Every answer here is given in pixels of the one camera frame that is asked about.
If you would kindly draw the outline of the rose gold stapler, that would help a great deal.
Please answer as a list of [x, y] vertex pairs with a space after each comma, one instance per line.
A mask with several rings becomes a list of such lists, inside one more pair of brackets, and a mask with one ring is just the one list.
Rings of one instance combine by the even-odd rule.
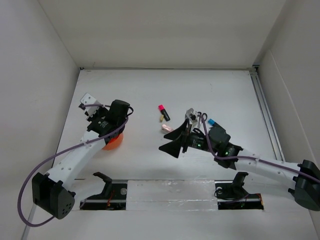
[[166, 124], [161, 126], [161, 130], [165, 133], [171, 133], [174, 129]]

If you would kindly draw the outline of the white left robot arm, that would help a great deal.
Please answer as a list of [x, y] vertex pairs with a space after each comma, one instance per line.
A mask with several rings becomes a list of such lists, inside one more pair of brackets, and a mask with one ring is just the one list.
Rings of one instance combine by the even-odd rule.
[[79, 108], [85, 112], [89, 125], [79, 144], [66, 151], [66, 156], [45, 174], [32, 178], [33, 202], [56, 219], [63, 219], [76, 202], [72, 185], [77, 175], [94, 155], [117, 139], [134, 109], [128, 102], [116, 99], [103, 105], [93, 97], [81, 100]]

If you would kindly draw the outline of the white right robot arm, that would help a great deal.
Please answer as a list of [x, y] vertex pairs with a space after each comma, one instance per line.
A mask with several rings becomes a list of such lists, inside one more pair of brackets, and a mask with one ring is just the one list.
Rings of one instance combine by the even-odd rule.
[[245, 178], [255, 174], [276, 181], [275, 189], [285, 192], [285, 196], [301, 207], [320, 210], [320, 170], [309, 160], [302, 163], [283, 162], [275, 159], [262, 159], [241, 146], [230, 142], [231, 136], [218, 123], [203, 131], [193, 129], [189, 120], [185, 120], [177, 129], [164, 136], [168, 143], [158, 149], [178, 158], [188, 148], [210, 152], [219, 166], [237, 172], [230, 187], [222, 191], [218, 198], [229, 203], [239, 201], [250, 194], [254, 186]]

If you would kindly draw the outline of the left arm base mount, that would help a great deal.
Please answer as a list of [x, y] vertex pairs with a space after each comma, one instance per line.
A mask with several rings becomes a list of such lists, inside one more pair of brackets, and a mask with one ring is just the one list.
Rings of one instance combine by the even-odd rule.
[[112, 188], [107, 196], [102, 193], [90, 196], [80, 202], [79, 209], [88, 211], [124, 211], [126, 210], [127, 193], [127, 181], [115, 182], [112, 184]]

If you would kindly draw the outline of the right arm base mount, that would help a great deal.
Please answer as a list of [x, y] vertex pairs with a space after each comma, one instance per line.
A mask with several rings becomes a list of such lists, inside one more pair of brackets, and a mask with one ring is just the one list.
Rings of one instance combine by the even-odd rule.
[[236, 193], [229, 183], [218, 184], [214, 196], [217, 198], [218, 210], [264, 210], [260, 193]]

